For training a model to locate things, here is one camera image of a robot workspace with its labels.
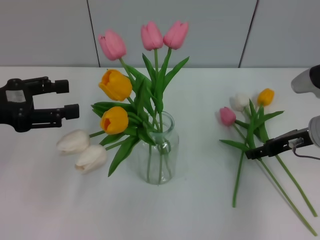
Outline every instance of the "cable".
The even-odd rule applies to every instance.
[[[307,158],[307,159],[316,159],[316,160],[320,160],[320,157],[315,157],[315,156],[306,156],[306,155],[299,155],[296,153],[296,147],[292,148],[292,152],[294,155],[296,155],[299,158]]]

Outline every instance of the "pink tulip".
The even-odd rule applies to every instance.
[[[141,39],[146,50],[160,49],[164,45],[164,41],[157,25],[150,21],[147,25],[141,27]]]
[[[181,48],[187,36],[189,24],[176,21],[163,38],[166,46],[177,50]]]
[[[220,108],[220,117],[223,125],[231,126],[236,121],[236,114],[228,107]]]
[[[122,38],[110,29],[105,32],[105,36],[99,34],[98,40],[104,55],[111,61],[120,59],[127,53]]]

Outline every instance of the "green leaf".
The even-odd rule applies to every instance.
[[[146,67],[146,69],[147,69],[147,71],[149,73],[152,86],[154,87],[155,83],[156,83],[156,71],[155,71],[154,67],[152,66],[150,60],[143,53],[142,53],[142,58],[143,58],[145,67]]]
[[[135,85],[137,85],[137,79],[146,80],[145,82],[146,82],[147,87],[151,89],[152,83],[149,78],[147,78],[145,75],[143,75],[137,69],[135,69],[133,66],[127,65],[127,68],[129,70],[129,72],[135,77]]]
[[[137,128],[136,127],[127,127],[124,131],[124,134],[130,135],[130,136],[137,136]]]
[[[238,119],[235,120],[234,122],[235,124],[238,124],[240,127],[243,127],[245,129],[248,129],[249,128],[249,123],[245,123],[243,121],[240,121]]]
[[[162,67],[159,71],[158,77],[156,79],[155,88],[154,88],[154,96],[156,98],[155,106],[159,113],[161,113],[164,110],[164,103],[163,103],[163,97],[164,97],[164,81],[165,81],[165,75],[167,72],[167,67],[171,55],[171,48],[169,47],[168,53],[165,56],[165,59],[163,61]]]
[[[238,119],[235,120],[234,123],[237,124],[237,125],[239,125],[240,127],[243,127],[244,129],[247,129],[247,130],[249,129],[249,124],[248,124],[248,123],[245,123],[245,122],[240,121],[240,120],[238,120]],[[253,133],[254,133],[254,135],[256,135],[256,137],[257,137],[258,139],[261,139],[261,138],[260,138],[260,133],[259,133],[258,129],[254,130]]]
[[[132,118],[132,117],[128,117],[129,118],[129,125],[130,126],[140,126],[141,122]]]
[[[255,110],[255,106],[252,103],[251,99],[249,101],[249,105],[250,105],[250,112],[251,112],[251,117],[254,117],[256,115],[256,110]]]
[[[139,123],[142,123],[142,119],[138,117],[134,112],[127,111],[128,117],[137,120]]]
[[[259,118],[263,118],[264,115],[265,115],[265,110],[263,109],[261,111],[261,114],[259,115]],[[260,127],[258,127],[258,129],[254,130],[254,132],[256,132],[257,130],[259,131],[259,135],[261,136],[260,138],[261,141],[265,144],[266,141],[269,140],[265,123],[263,123]]]
[[[113,134],[113,135],[108,135],[106,136],[99,144],[101,146],[107,145],[107,144],[112,144],[116,141],[118,141],[120,138],[122,138],[125,134],[123,132],[118,133],[118,134]]]
[[[156,142],[152,139],[152,137],[149,135],[147,130],[144,127],[139,127],[137,129],[138,138],[140,138],[142,141],[145,141],[147,144],[150,144],[152,146],[156,145]]]
[[[136,112],[138,116],[142,116],[145,106],[145,93],[146,93],[146,81],[142,80],[142,83],[139,86],[139,89],[137,89],[136,97],[134,99],[134,103],[136,105]]]
[[[269,114],[266,114],[266,115],[263,115],[263,117],[261,117],[260,119],[258,119],[256,121],[256,123],[254,124],[254,129],[256,128],[259,128],[262,124],[265,123],[265,121],[269,120],[269,119],[272,119],[280,114],[284,113],[284,111],[276,111],[276,112],[273,112],[273,113],[269,113]]]
[[[102,118],[102,116],[104,115],[104,112],[97,110],[97,109],[92,109],[92,111],[97,114],[100,118]]]
[[[238,141],[231,141],[231,140],[219,140],[220,142],[224,143],[224,144],[228,144],[232,147],[235,147],[237,149],[240,149],[244,152],[248,151],[249,148],[242,142],[238,142]]]
[[[135,111],[134,107],[131,104],[122,103],[122,102],[101,101],[101,102],[97,102],[97,103],[91,105],[91,107],[93,107],[94,109],[103,111],[103,112],[106,112],[113,107],[121,107],[124,110],[126,110],[127,112],[134,112]]]
[[[151,102],[150,102],[150,98],[148,99],[147,94],[144,97],[144,107],[151,116],[153,116],[155,114],[154,109],[153,109]]]
[[[119,164],[130,155],[130,153],[132,152],[132,149],[140,141],[138,137],[134,137],[134,136],[129,136],[126,140],[127,141],[120,146],[119,150],[117,151],[117,153],[113,158],[113,161],[109,168],[108,177],[110,177],[111,174],[114,173],[114,171],[117,169]]]
[[[164,84],[163,84],[163,91],[165,91],[166,87],[172,80],[172,78],[180,71],[180,69],[188,62],[189,57],[183,59],[181,62],[179,62],[175,67],[168,72],[164,77]]]

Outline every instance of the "white tulip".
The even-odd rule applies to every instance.
[[[107,151],[101,145],[91,145],[76,161],[75,169],[82,174],[89,173],[95,169],[100,168],[107,162]]]
[[[234,98],[234,110],[242,112],[249,105],[249,97],[243,93],[237,93]]]
[[[56,148],[63,154],[83,152],[90,145],[90,137],[84,130],[74,130],[64,135],[57,143]]]

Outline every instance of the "panel seam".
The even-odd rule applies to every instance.
[[[246,48],[247,48],[249,35],[251,33],[252,24],[253,24],[255,16],[256,16],[256,11],[257,11],[257,8],[258,8],[258,4],[259,4],[259,0],[256,0],[256,4],[255,4],[254,11],[253,11],[253,14],[252,14],[252,18],[251,18],[250,26],[249,26],[249,29],[248,29],[248,33],[247,33],[246,38],[245,38],[245,42],[244,42],[241,58],[240,58],[240,61],[239,61],[238,69],[241,68],[242,60],[244,58],[244,54],[245,54],[245,51],[246,51]]]
[[[89,0],[86,0],[86,5],[88,7],[88,13],[89,13],[89,18],[90,18],[90,24],[91,24],[91,30],[92,30],[96,58],[98,59],[98,64],[99,64],[99,68],[100,68],[101,66],[100,66],[100,60],[99,60],[98,49],[97,49],[97,44],[96,44],[96,36],[95,36],[94,26],[92,24],[91,12],[90,12],[90,7],[89,7]]]

